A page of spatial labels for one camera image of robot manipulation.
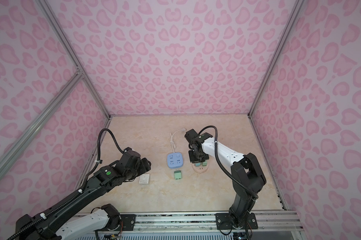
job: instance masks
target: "round pink power strip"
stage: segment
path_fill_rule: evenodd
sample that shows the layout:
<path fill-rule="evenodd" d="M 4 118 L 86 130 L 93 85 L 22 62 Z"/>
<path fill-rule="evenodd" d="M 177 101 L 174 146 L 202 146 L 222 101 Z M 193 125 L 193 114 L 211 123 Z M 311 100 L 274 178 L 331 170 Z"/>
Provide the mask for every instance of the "round pink power strip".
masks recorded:
<path fill-rule="evenodd" d="M 202 166 L 202 163 L 199 165 L 199 167 L 196 167 L 194 164 L 192 164 L 194 171 L 197 173 L 204 173 L 209 168 L 209 164 L 206 166 Z"/>

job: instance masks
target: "blue power strip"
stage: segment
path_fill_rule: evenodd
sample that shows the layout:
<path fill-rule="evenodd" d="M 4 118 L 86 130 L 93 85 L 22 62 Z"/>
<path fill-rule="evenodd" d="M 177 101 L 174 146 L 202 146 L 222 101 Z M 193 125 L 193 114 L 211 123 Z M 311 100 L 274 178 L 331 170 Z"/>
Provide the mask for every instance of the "blue power strip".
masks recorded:
<path fill-rule="evenodd" d="M 180 168 L 183 166 L 183 156 L 180 152 L 174 152 L 167 155 L 167 165 L 169 168 Z"/>

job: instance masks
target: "robotic arm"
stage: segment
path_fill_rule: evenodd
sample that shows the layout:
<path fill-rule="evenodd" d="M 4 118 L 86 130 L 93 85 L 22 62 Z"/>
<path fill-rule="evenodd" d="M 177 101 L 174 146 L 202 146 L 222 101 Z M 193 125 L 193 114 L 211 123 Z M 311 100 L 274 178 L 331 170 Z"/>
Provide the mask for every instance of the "robotic arm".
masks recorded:
<path fill-rule="evenodd" d="M 110 132 L 112 138 L 115 137 L 108 129 L 103 129 L 98 138 L 98 162 L 100 160 L 100 136 L 103 131 Z M 125 181 L 132 181 L 136 177 L 148 172 L 151 163 L 140 158 L 140 154 L 131 148 L 121 150 L 123 153 L 120 160 L 114 161 L 110 165 L 101 167 L 88 180 L 85 177 L 83 185 L 44 212 L 30 217 L 28 214 L 16 221 L 16 233 L 9 240 L 71 240 L 82 235 L 102 228 L 115 230 L 120 226 L 119 212 L 111 205 L 101 207 L 93 214 L 82 217 L 78 220 L 67 222 L 87 204 L 100 196 L 106 194 L 116 186 Z"/>
<path fill-rule="evenodd" d="M 201 134 L 208 127 L 215 129 L 215 138 L 207 132 Z M 258 198 L 256 193 L 262 190 L 266 184 L 266 178 L 254 154 L 245 155 L 221 144 L 217 141 L 216 127 L 208 127 L 203 128 L 199 133 L 194 129 L 186 132 L 185 138 L 191 149 L 189 151 L 190 162 L 192 164 L 204 162 L 209 159 L 209 155 L 216 158 L 221 169 L 233 180 L 232 184 L 236 192 L 234 203 L 229 209 L 231 226 L 233 228 L 245 227 L 247 230 L 249 213 Z M 231 174 L 223 167 L 221 161 L 231 168 Z"/>

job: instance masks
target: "white switch box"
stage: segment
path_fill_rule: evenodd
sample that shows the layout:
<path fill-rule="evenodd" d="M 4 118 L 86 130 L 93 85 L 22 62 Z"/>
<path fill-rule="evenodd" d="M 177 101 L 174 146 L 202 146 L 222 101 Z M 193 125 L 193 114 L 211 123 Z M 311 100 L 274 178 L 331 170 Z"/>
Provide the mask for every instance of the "white switch box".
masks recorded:
<path fill-rule="evenodd" d="M 142 174 L 139 178 L 139 184 L 149 184 L 150 175 L 149 174 Z"/>

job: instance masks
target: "pink patterned wall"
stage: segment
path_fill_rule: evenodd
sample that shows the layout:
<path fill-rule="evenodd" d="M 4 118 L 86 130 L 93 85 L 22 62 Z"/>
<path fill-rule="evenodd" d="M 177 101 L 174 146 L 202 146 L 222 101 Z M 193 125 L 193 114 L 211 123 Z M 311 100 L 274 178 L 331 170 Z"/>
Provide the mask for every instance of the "pink patterned wall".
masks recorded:
<path fill-rule="evenodd" d="M 0 181 L 0 239 L 74 190 L 105 120 L 80 82 Z"/>
<path fill-rule="evenodd" d="M 247 113 L 294 2 L 49 1 L 112 114 Z"/>
<path fill-rule="evenodd" d="M 361 1 L 308 2 L 255 125 L 309 239 L 361 239 Z"/>
<path fill-rule="evenodd" d="M 33 0 L 0 1 L 0 157 L 73 73 Z"/>

